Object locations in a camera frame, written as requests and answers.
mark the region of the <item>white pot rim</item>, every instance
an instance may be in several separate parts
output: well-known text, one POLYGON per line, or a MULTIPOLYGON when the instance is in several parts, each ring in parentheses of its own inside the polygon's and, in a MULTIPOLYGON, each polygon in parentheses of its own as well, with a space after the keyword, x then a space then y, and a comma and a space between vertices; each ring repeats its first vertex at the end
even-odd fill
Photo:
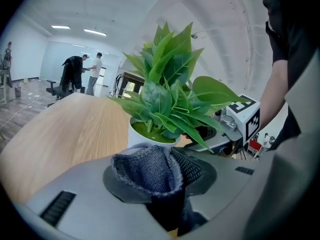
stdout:
POLYGON ((142 121, 141 121, 141 120, 138 120, 138 119, 135 119, 134 117, 131 117, 131 118, 129 119, 129 127, 130 127, 136 134, 139 134, 139 135, 140 135, 143 139, 145 139, 146 141, 148 141, 148 142, 153 142, 154 145, 159 145, 159 146, 161 146, 161 145, 163 145, 163 144, 176 145, 176 144, 180 141, 180 139, 181 139, 181 136, 179 136, 178 138, 175 139, 175 142, 165 143, 165 142, 158 142, 158 141, 155 141, 155 140, 153 140, 153 139, 147 138, 147 137, 141 135, 139 132, 137 132, 137 131, 132 127, 132 125, 131 125, 131 120, 134 121, 134 122, 132 122, 133 124, 134 124, 134 123, 137 123, 137 122, 142 122, 142 121))

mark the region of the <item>white flower pot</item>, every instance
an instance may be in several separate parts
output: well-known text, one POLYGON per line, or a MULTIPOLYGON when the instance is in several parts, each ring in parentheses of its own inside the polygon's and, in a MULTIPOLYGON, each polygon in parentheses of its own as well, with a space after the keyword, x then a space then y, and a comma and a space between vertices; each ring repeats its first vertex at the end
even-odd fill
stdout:
POLYGON ((143 143, 143 142, 147 142, 150 143, 152 145, 158 145, 158 146, 162 146, 162 147, 166 147, 166 148, 171 148, 174 147, 178 144, 178 142, 180 141, 180 137, 175 139, 174 143, 162 143, 162 142, 158 142, 158 141, 154 141, 151 140, 149 138, 146 138, 144 136, 142 136, 140 133, 136 132, 133 128, 132 128, 132 124, 136 123, 136 122, 140 122, 139 120, 131 117, 129 120, 129 127, 128 127, 128 148, 132 147, 135 144, 139 144, 139 143, 143 143))

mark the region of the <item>office chair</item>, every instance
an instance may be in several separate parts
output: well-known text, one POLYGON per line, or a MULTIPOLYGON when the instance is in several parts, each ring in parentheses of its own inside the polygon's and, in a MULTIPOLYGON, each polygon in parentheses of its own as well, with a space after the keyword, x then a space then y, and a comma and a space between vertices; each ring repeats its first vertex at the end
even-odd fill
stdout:
POLYGON ((61 81, 59 86, 54 87, 56 81, 47 80, 50 83, 50 88, 46 88, 48 93, 51 93, 52 96, 56 96, 56 100, 61 100, 64 97, 75 92, 76 89, 80 89, 81 93, 85 93, 85 88, 82 87, 81 74, 83 61, 80 56, 72 56, 67 58, 62 64, 64 66, 61 81))

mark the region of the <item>wooden tabletop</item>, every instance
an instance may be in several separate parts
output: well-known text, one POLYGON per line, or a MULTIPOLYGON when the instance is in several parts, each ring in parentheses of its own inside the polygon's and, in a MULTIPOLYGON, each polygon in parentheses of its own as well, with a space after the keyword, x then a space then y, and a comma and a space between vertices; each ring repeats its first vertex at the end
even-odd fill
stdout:
MULTIPOLYGON (((25 203, 72 166, 127 148, 130 116, 115 102, 74 93, 26 124, 0 155, 0 180, 25 203)), ((178 147, 190 141, 181 137, 178 147)))

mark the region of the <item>potted plant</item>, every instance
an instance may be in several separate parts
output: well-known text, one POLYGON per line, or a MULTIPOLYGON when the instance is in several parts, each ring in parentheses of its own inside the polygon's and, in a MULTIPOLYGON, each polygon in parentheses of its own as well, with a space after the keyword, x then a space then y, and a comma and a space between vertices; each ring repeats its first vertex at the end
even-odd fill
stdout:
POLYGON ((203 51, 192 51, 192 23, 174 35, 168 24, 157 27, 153 42, 143 45, 140 55, 124 54, 136 68, 133 73, 145 79, 141 93, 124 91, 127 96, 109 97, 130 114, 128 146, 149 142, 172 147, 183 133, 210 150, 198 131, 211 126, 223 131, 210 117, 232 102, 246 102, 225 84, 208 76, 197 77, 187 85, 203 51))

